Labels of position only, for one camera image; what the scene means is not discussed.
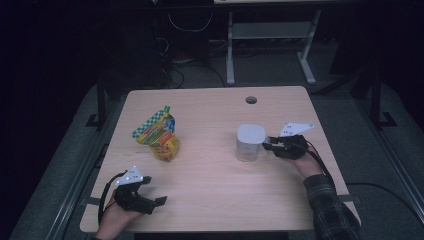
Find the gray carpet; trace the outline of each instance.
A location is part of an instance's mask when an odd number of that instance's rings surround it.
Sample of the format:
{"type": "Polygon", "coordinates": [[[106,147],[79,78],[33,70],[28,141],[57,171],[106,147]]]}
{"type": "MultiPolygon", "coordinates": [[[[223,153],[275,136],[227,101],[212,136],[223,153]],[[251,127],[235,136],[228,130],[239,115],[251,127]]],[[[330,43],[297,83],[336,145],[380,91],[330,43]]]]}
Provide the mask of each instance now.
{"type": "MultiPolygon", "coordinates": [[[[236,58],[235,87],[301,85],[313,92],[342,77],[328,74],[337,44],[314,44],[308,59],[317,84],[309,86],[295,55],[299,49],[300,46],[290,45],[279,52],[236,58]]],[[[222,87],[221,78],[225,80],[226,76],[225,58],[211,58],[210,67],[189,62],[179,65],[176,69],[184,75],[184,88],[222,87]]],[[[175,72],[172,76],[176,84],[182,81],[182,75],[175,72]]],[[[396,93],[385,85],[382,89],[381,110],[390,112],[398,127],[376,131],[367,113],[369,99],[355,100],[349,94],[353,83],[354,81],[349,82],[328,95],[311,97],[342,175],[347,183],[372,183],[385,187],[409,203],[380,139],[382,135],[390,142],[417,188],[422,190],[423,132],[404,110],[396,93]]],[[[62,231],[58,231],[64,233],[63,236],[52,235],[51,226],[57,223],[57,213],[69,189],[76,182],[75,176],[80,171],[82,161],[88,157],[93,163],[99,160],[98,165],[101,164],[102,149],[99,146],[107,146],[124,101],[125,96],[120,101],[107,101],[108,122],[101,131],[96,131],[93,127],[85,126],[90,115],[97,113],[96,89],[93,87],[87,93],[11,239],[46,239],[48,236],[50,239],[91,237],[79,230],[79,222],[95,181],[97,168],[90,170],[86,184],[85,179],[82,179],[83,190],[74,192],[75,199],[78,199],[77,204],[72,208],[72,212],[68,213],[69,221],[61,224],[62,231]]],[[[424,236],[423,224],[393,195],[370,185],[348,185],[348,188],[354,196],[361,217],[363,239],[418,240],[424,236]]],[[[312,231],[290,232],[289,235],[292,240],[314,239],[312,231]]],[[[260,237],[257,239],[277,239],[278,234],[267,233],[258,236],[260,237]]],[[[150,237],[165,239],[159,235],[150,237]]],[[[131,233],[123,233],[119,237],[132,238],[131,233]]],[[[199,239],[208,238],[210,236],[199,236],[199,239]]]]}

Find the chip bag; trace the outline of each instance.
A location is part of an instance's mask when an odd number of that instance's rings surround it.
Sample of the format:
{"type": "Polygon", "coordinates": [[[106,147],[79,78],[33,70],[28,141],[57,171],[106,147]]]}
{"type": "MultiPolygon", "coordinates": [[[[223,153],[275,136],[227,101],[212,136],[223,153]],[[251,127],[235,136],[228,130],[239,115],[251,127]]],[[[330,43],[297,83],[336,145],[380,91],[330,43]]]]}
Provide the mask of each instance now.
{"type": "Polygon", "coordinates": [[[157,159],[167,162],[177,154],[180,145],[174,134],[175,119],[169,114],[169,109],[165,106],[132,133],[138,143],[150,147],[157,159]]]}

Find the desk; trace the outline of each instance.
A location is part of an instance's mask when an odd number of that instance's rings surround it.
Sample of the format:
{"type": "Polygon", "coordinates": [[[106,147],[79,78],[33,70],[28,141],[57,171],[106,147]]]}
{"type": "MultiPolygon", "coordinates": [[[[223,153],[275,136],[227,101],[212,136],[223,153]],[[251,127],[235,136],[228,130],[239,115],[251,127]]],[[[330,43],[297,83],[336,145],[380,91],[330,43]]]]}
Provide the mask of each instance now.
{"type": "MultiPolygon", "coordinates": [[[[303,87],[141,90],[128,95],[91,197],[100,198],[117,173],[136,165],[152,182],[140,194],[168,196],[164,206],[128,226],[131,232],[287,231],[313,229],[312,211],[295,168],[260,149],[255,162],[235,157],[237,128],[262,125],[277,136],[286,122],[312,123],[303,135],[318,149],[339,195],[348,190],[303,87]],[[248,104],[248,96],[257,98],[248,104]],[[171,163],[156,160],[131,133],[165,105],[176,119],[181,148],[171,163]]],[[[112,186],[107,199],[111,197],[112,186]]],[[[357,216],[352,202],[347,206],[357,216]]],[[[87,205],[80,227],[95,232],[97,209],[87,205]]]]}

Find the flannel shirt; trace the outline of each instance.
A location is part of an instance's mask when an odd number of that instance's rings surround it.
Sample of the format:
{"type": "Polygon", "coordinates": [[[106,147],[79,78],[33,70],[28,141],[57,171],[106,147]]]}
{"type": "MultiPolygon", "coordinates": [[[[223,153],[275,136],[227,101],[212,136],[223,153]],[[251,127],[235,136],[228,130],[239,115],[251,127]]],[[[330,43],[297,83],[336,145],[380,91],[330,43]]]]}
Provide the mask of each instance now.
{"type": "Polygon", "coordinates": [[[303,181],[313,211],[315,237],[318,240],[360,239],[360,224],[349,208],[339,200],[336,189],[324,174],[303,181]]]}

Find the dark background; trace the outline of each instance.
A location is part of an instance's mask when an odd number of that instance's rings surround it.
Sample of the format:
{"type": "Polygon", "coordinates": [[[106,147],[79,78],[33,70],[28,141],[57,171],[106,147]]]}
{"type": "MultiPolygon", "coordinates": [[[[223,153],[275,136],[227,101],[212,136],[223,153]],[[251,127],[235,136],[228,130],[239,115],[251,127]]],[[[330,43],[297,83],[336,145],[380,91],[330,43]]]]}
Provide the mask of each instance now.
{"type": "MultiPolygon", "coordinates": [[[[161,74],[166,60],[157,54],[149,20],[153,15],[105,17],[81,12],[81,6],[85,5],[65,0],[0,3],[0,239],[10,236],[80,102],[100,77],[112,97],[128,89],[166,84],[161,74]]],[[[418,1],[405,1],[324,11],[317,32],[318,40],[340,41],[334,72],[347,74],[371,63],[421,127],[423,10],[418,1]]],[[[198,15],[208,19],[205,13],[198,15]]],[[[190,25],[193,15],[174,17],[179,24],[196,27],[190,25]]],[[[221,29],[227,22],[216,19],[200,35],[178,34],[166,25],[161,34],[171,37],[177,50],[196,46],[207,51],[209,37],[225,38],[221,29]]],[[[193,54],[207,61],[204,52],[193,54]]]]}

